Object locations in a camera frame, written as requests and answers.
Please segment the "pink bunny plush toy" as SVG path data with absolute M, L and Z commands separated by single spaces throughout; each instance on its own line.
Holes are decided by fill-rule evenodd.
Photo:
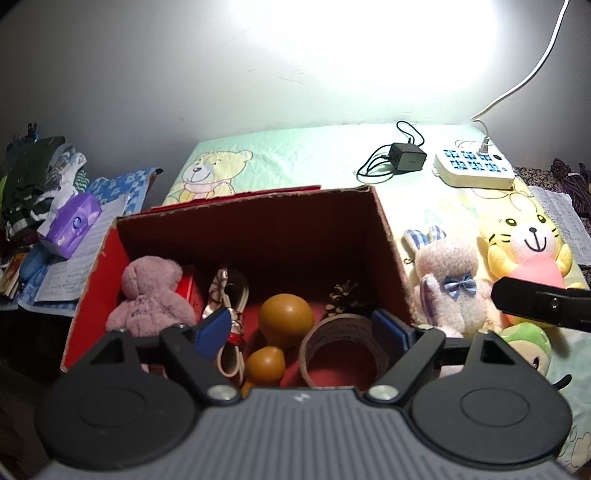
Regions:
M 418 283 L 413 301 L 418 319 L 452 338 L 494 330 L 492 285 L 478 276 L 479 255 L 465 241 L 437 225 L 429 232 L 409 229 L 403 239 L 413 252 Z

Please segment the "yellow tiger plush toy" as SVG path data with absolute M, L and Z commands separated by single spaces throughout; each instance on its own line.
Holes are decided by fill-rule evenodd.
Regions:
M 507 211 L 486 219 L 478 244 L 493 282 L 510 277 L 563 289 L 587 287 L 570 246 L 544 213 Z

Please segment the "green frog plush toy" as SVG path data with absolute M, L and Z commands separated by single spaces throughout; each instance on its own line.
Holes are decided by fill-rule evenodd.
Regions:
M 537 324 L 522 322 L 501 330 L 498 335 L 544 378 L 548 376 L 552 355 L 566 357 L 570 346 L 564 332 L 551 327 L 547 332 Z

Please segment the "brown tape roll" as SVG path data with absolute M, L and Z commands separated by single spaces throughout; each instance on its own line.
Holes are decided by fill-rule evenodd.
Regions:
M 341 314 L 311 328 L 298 352 L 301 378 L 312 389 L 367 390 L 390 367 L 389 355 L 374 338 L 372 321 Z

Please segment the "small orange ball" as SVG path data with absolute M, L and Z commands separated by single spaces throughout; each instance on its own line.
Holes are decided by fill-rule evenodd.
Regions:
M 279 385 L 285 372 L 283 350 L 274 346 L 253 352 L 245 364 L 245 378 L 254 385 Z

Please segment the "pink teddy bear plush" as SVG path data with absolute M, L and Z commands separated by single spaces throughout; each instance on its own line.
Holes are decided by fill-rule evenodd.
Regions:
M 125 299 L 108 315 L 105 330 L 152 337 L 173 325 L 195 325 L 197 314 L 176 293 L 181 278 L 182 269 L 172 260 L 143 256 L 132 261 L 121 277 Z

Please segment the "pine cone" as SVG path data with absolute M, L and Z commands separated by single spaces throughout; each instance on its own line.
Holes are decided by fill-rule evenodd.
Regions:
M 353 280 L 335 285 L 329 294 L 329 301 L 325 305 L 325 318 L 352 313 L 359 314 L 363 310 L 360 300 L 359 284 Z

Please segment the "large orange ball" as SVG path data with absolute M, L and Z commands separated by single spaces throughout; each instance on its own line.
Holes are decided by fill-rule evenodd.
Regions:
M 277 294 L 259 309 L 259 331 L 266 343 L 280 349 L 294 347 L 315 325 L 311 306 L 300 296 Z

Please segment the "purple yarn bundle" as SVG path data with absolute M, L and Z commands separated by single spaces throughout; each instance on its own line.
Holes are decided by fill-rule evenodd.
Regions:
M 582 217 L 590 217 L 590 190 L 585 178 L 573 172 L 558 158 L 553 160 L 550 171 L 564 192 L 570 196 L 574 210 Z

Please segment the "patterned brown cushion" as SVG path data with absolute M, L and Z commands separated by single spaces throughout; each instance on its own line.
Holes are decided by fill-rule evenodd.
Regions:
M 514 170 L 515 173 L 520 176 L 528 186 L 536 186 L 558 193 L 565 193 L 561 185 L 553 177 L 550 169 L 546 170 L 529 167 L 515 167 Z M 587 169 L 583 163 L 579 164 L 578 170 L 573 170 L 572 168 L 571 170 L 575 173 L 581 174 L 585 178 L 585 180 L 588 182 L 590 190 L 590 170 Z

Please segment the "red cardboard box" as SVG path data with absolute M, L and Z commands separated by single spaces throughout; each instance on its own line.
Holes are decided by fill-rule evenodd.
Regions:
M 93 264 L 71 322 L 61 369 L 74 365 L 105 335 L 123 297 L 121 277 L 143 256 L 191 267 L 206 291 L 222 267 L 249 284 L 247 352 L 263 347 L 260 305 L 273 295 L 304 298 L 321 314 L 335 285 L 353 280 L 368 312 L 384 309 L 410 320 L 404 268 L 376 191 L 311 187 L 238 194 L 161 207 L 116 220 Z

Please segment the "handwritten paper sheet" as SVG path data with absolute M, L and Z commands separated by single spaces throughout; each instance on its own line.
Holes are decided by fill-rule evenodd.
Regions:
M 102 212 L 69 259 L 59 256 L 47 270 L 36 302 L 68 302 L 80 298 L 86 279 L 113 220 L 125 209 L 127 195 L 100 205 Z

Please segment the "blue checkered cloth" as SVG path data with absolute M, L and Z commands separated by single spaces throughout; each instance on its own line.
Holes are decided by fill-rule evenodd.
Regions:
M 123 213 L 119 216 L 128 216 L 141 211 L 150 185 L 160 172 L 161 170 L 159 168 L 148 168 L 112 179 L 101 177 L 93 180 L 86 189 L 86 192 L 92 194 L 100 205 L 105 205 L 119 196 L 126 194 L 126 206 Z M 31 278 L 23 282 L 22 289 L 16 297 L 17 306 L 35 313 L 56 314 L 66 317 L 74 315 L 80 298 L 68 302 L 35 301 L 48 267 L 57 260 L 58 257 L 56 256 L 47 258 L 41 263 Z

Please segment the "white power strip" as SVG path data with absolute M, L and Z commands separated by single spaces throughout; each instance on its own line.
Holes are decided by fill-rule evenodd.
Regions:
M 488 137 L 443 145 L 435 152 L 433 173 L 451 187 L 493 190 L 510 190 L 516 177 L 511 162 Z

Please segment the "cartoon baby blanket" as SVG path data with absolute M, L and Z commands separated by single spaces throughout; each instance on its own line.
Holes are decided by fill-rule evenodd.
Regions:
M 442 181 L 434 161 L 446 148 L 477 150 L 482 135 L 458 126 L 421 127 L 427 142 L 422 170 L 392 175 L 385 164 L 375 180 L 388 222 L 404 261 L 411 260 L 402 241 L 409 229 L 427 232 L 437 225 L 448 235 L 479 249 L 484 227 L 515 216 L 546 214 L 538 187 L 523 174 L 506 189 L 454 188 Z M 166 205 L 206 195 L 228 195 L 288 186 L 320 185 L 325 189 L 355 187 L 356 170 L 370 153 L 385 155 L 404 137 L 394 126 L 361 125 L 267 131 L 202 141 L 179 164 L 164 194 Z M 590 336 L 576 330 L 552 328 L 549 379 L 570 374 L 564 395 L 573 411 L 573 427 L 559 456 L 571 472 L 590 476 Z

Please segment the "black power adapter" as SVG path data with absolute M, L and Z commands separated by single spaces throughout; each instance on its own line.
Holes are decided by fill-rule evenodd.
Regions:
M 388 159 L 396 172 L 415 172 L 423 168 L 427 154 L 412 143 L 393 143 Z

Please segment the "pile of dark clothes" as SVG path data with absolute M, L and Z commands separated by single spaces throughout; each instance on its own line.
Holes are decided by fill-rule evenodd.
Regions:
M 1 181 L 1 258 L 36 242 L 60 193 L 86 191 L 89 179 L 84 154 L 62 136 L 42 138 L 37 125 L 6 148 L 7 175 Z

